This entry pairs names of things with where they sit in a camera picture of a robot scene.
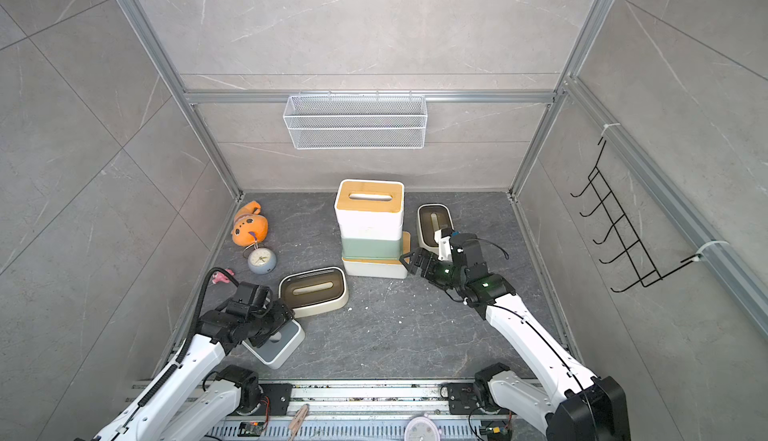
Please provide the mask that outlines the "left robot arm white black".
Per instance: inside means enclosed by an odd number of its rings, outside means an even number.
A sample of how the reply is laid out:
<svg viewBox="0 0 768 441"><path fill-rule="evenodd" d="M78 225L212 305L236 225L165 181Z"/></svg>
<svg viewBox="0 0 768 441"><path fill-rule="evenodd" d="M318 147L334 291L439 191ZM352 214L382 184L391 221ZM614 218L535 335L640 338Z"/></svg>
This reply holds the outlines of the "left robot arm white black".
<svg viewBox="0 0 768 441"><path fill-rule="evenodd" d="M175 357L95 440L200 440L232 413L266 406L258 374L218 365L236 347L263 345L294 320L268 286L239 283L216 308L195 314Z"/></svg>

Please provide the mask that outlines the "grey lid white tissue box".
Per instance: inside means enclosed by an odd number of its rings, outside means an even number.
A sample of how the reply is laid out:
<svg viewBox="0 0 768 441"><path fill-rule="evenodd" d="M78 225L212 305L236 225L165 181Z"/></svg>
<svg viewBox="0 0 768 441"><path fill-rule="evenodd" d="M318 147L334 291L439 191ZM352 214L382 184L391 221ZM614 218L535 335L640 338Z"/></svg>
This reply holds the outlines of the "grey lid white tissue box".
<svg viewBox="0 0 768 441"><path fill-rule="evenodd" d="M243 345L264 365L277 370L284 365L304 339L305 331L302 326L296 320L291 320L260 347L256 347L249 340L245 340Z"/></svg>

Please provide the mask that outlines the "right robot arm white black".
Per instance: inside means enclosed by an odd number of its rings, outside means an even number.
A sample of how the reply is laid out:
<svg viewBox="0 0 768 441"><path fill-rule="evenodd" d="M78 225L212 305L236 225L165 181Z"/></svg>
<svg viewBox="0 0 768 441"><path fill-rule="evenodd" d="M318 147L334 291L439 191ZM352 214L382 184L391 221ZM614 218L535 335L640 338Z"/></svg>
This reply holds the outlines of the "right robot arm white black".
<svg viewBox="0 0 768 441"><path fill-rule="evenodd" d="M473 389L482 410L507 410L549 440L628 440L627 397L612 377L600 377L571 356L528 310L512 284L491 272L483 239L444 231L443 259L425 248L404 253L400 263L455 302L474 309L495 328L536 376L532 385L496 363L475 375Z"/></svg>

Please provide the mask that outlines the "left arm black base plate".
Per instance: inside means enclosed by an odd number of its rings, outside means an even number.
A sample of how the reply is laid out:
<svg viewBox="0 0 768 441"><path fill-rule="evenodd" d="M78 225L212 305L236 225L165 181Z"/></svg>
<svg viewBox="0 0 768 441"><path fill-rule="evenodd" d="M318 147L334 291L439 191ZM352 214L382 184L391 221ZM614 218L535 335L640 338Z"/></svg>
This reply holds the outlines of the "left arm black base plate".
<svg viewBox="0 0 768 441"><path fill-rule="evenodd" d="M252 416L266 416L266 404L269 404L269 416L285 416L291 401L293 385L291 383L263 383L261 402Z"/></svg>

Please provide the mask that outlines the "large bamboo lid tissue box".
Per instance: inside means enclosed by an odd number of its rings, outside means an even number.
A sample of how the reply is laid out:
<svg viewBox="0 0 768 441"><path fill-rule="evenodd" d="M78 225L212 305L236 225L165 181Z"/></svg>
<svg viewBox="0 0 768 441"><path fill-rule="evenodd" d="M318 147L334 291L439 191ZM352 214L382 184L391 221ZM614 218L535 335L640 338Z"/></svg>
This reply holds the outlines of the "large bamboo lid tissue box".
<svg viewBox="0 0 768 441"><path fill-rule="evenodd" d="M402 254L411 251L411 235L407 231L402 232ZM344 259L344 269L351 276L404 279L408 272L400 263L399 258L392 260L352 260Z"/></svg>

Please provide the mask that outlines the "small bamboo lid tissue box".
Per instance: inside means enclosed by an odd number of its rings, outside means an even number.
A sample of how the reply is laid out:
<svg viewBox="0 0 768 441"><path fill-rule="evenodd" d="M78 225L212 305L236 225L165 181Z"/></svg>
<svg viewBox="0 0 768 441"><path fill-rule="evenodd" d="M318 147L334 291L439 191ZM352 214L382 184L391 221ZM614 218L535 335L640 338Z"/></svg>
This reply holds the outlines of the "small bamboo lid tissue box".
<svg viewBox="0 0 768 441"><path fill-rule="evenodd" d="M399 223L384 224L354 224L342 223L340 233L343 238L368 239L368 240L400 240L402 238L402 225Z"/></svg>

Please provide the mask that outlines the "green tissue box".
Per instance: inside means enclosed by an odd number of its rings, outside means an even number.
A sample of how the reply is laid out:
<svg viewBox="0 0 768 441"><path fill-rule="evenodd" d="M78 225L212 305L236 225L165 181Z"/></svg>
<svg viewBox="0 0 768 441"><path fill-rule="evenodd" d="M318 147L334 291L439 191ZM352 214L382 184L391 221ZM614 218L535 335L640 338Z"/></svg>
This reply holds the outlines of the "green tissue box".
<svg viewBox="0 0 768 441"><path fill-rule="evenodd" d="M392 260L402 254L402 239L341 237L342 257L352 260Z"/></svg>

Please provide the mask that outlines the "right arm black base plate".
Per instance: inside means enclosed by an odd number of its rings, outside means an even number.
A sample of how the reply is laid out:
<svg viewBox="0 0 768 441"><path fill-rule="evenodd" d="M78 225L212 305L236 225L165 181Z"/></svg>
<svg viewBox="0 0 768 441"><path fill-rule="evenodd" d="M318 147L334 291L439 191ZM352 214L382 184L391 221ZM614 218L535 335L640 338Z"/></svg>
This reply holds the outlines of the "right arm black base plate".
<svg viewBox="0 0 768 441"><path fill-rule="evenodd" d="M479 406L473 382L443 383L439 392L448 403L448 412L451 415L468 415Z"/></svg>

